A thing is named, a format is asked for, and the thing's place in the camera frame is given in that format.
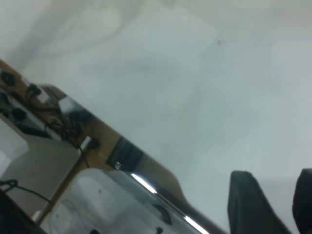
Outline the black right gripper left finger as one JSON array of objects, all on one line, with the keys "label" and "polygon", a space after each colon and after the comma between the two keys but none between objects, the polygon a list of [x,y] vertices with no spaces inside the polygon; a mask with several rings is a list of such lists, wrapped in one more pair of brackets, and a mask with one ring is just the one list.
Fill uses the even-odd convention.
[{"label": "black right gripper left finger", "polygon": [[290,233],[247,171],[231,172],[227,210],[232,234]]}]

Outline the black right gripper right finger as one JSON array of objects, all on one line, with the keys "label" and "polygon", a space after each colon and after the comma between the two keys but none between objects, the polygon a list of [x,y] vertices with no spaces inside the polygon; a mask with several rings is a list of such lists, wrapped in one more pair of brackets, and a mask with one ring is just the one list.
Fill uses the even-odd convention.
[{"label": "black right gripper right finger", "polygon": [[293,196],[292,214],[300,234],[312,233],[312,170],[303,169]]}]

